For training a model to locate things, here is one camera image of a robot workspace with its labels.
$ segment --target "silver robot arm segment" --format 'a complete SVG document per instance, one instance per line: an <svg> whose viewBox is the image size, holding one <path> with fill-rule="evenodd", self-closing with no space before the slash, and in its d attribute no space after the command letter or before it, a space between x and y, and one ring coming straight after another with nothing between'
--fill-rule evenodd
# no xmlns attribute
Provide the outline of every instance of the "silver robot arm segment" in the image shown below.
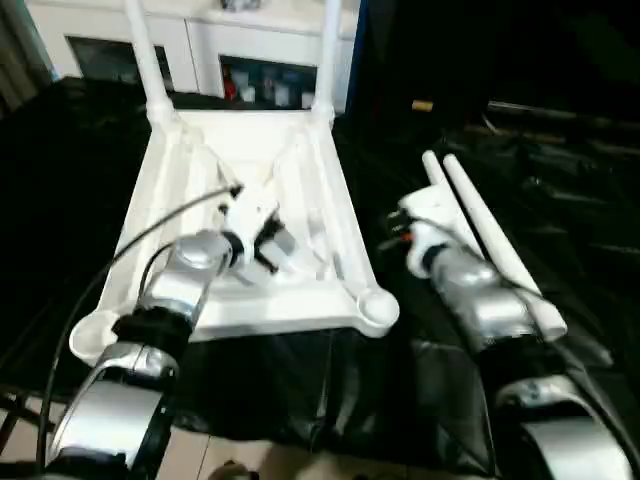
<svg viewBox="0 0 640 480"><path fill-rule="evenodd" d="M242 190L221 232L203 230L174 242L130 315L113 327L107 347L58 424L44 477L155 478L174 417L178 363L212 281L253 258L253 245L277 203Z"/></svg>
<svg viewBox="0 0 640 480"><path fill-rule="evenodd" d="M416 220L410 230L408 268L430 278L458 320L491 405L503 473L631 480L624 450L570 379L563 357L543 339L521 293L443 229Z"/></svg>

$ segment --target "black table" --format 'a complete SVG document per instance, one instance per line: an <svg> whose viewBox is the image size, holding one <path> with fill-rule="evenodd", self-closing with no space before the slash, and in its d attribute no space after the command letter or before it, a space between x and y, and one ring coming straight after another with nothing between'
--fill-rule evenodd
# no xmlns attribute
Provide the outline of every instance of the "black table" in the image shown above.
<svg viewBox="0 0 640 480"><path fill-rule="evenodd" d="M195 94L172 98L179 109L247 108ZM137 88L64 79L0 123L5 205L12 206L0 336L5 392L42 391L65 316L114 252L150 133L144 101ZM379 340L344 329L193 344L181 369L177 424L492 474L482 383L452 318L405 271L400 252L376 250L385 239L381 218L428 183L422 148L383 132L372 140L348 119L336 121L334 138L378 280L400 301L398 324ZM605 168L589 153L468 134L435 148L458 153L545 295L571 306L563 348L638 444L632 392L640 377L632 365L640 305L632 285L640 242L638 217L630 217L638 208L630 181L639 178L637 164L607 158ZM66 351L56 399L70 398L87 372Z"/></svg>

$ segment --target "black fabric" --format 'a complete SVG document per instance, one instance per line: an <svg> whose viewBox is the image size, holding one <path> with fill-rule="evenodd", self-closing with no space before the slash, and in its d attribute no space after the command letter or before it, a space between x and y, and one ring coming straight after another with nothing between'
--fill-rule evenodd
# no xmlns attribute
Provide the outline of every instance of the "black fabric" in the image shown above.
<svg viewBox="0 0 640 480"><path fill-rule="evenodd" d="M475 358L490 398L513 382L562 375L566 370L562 356L534 335L498 341Z"/></svg>
<svg viewBox="0 0 640 480"><path fill-rule="evenodd" d="M414 100L433 102L439 127L461 127L489 100L614 122L640 118L640 34L628 2L364 5L368 28L351 99L361 122L406 136Z"/></svg>
<svg viewBox="0 0 640 480"><path fill-rule="evenodd" d="M178 108L239 107L199 95L173 99ZM6 222L4 273L13 287L0 337L5 390L41 391L65 314L113 254L149 135L143 106L135 88L65 79L0 123L5 178L13 183L5 205L18 204L16 188L29 197L8 209ZM377 279L401 306L398 324L382 339L344 329L189 345L176 423L492 475L501 453L456 322L428 283L407 272L404 252L376 248L388 239L383 217L428 184L422 146L370 133L345 119L334 127ZM557 347L572 377L618 438L638 445L640 164L466 133L435 147L458 154L543 293L561 307L570 329ZM68 399L87 371L65 351L57 398Z"/></svg>

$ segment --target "shelf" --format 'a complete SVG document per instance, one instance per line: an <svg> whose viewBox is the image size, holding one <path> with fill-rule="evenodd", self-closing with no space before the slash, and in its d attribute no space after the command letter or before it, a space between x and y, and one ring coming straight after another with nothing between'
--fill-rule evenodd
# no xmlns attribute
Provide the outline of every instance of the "shelf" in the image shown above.
<svg viewBox="0 0 640 480"><path fill-rule="evenodd" d="M27 0L28 3L69 7L123 10L122 0ZM322 31L322 0L266 0L258 10L229 12L219 0L143 0L147 12L154 15L201 20L260 28L279 32L319 34ZM340 37L353 39L358 24L360 0L343 0Z"/></svg>

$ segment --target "black cable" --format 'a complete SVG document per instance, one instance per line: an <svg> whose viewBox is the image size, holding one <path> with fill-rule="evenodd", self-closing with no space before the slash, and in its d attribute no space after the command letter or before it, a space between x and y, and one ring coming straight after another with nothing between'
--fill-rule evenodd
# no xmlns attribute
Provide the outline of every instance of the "black cable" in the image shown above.
<svg viewBox="0 0 640 480"><path fill-rule="evenodd" d="M140 298L144 293L144 288L147 286L147 277L149 276L151 267L153 267L153 264L155 263L156 259L160 255L162 255L162 252L164 252L165 250L169 249L172 246L173 246L173 242L164 244L163 246L158 248L158 250L156 250L153 255L151 255L151 258L149 258L149 261L144 266L144 270L142 272L142 278L140 278L140 287L138 288L138 298Z"/></svg>
<svg viewBox="0 0 640 480"><path fill-rule="evenodd" d="M62 350L64 345L66 344L67 336L69 334L69 330L73 326L73 322L80 311L80 307L89 296L91 291L96 288L100 282L102 281L102 277L109 272L109 269L115 265L122 257L124 257L133 247L135 247L141 240L143 240L147 235L154 232L158 228L160 228L165 223L174 219L175 217L181 215L184 211L189 210L196 205L199 205L202 202L207 200L211 200L213 198L219 197L222 194L233 191L238 188L237 186L229 186L220 188L213 192L205 193L204 195L191 200L184 205L176 208L175 210L169 212L167 215L162 217L160 220L155 222L150 227L146 228L139 234L137 234L132 240L130 240L125 246L123 246L116 254L113 256L111 260L107 262L107 264L102 267L102 269L93 277L93 279L89 282L87 287L85 288L82 295L78 298L76 304L74 305L69 317L65 321L62 330L60 331L60 337L58 339L58 344L56 345L55 353L53 355L53 362L51 364L51 369L49 370L49 376L47 378L47 385L44 391L44 395L42 396L42 406L40 408L40 421L38 422L38 443L36 447L36 465L38 468L38 472L42 473L44 470L46 449L47 449L47 424L49 422L49 411L51 408L51 400L53 397L53 384L55 381L56 371L58 370L58 363L60 362L60 357L62 355Z"/></svg>

